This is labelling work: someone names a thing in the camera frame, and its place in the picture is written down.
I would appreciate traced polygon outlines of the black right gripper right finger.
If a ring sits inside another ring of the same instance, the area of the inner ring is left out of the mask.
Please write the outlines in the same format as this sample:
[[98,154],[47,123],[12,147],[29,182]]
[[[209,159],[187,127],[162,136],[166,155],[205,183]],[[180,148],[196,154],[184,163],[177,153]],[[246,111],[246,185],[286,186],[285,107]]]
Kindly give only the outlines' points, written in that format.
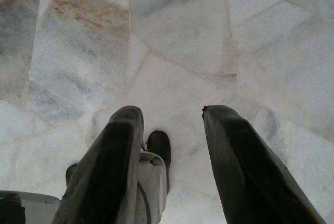
[[224,105],[205,106],[202,119],[227,223],[325,223],[247,120]]

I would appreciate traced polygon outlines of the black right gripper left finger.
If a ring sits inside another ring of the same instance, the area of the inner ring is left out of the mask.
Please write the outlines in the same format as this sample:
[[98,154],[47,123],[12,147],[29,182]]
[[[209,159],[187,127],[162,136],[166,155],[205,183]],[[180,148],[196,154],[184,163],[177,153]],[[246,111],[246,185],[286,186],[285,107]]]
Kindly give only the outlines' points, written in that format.
[[140,108],[120,108],[77,164],[53,223],[134,223],[140,146]]

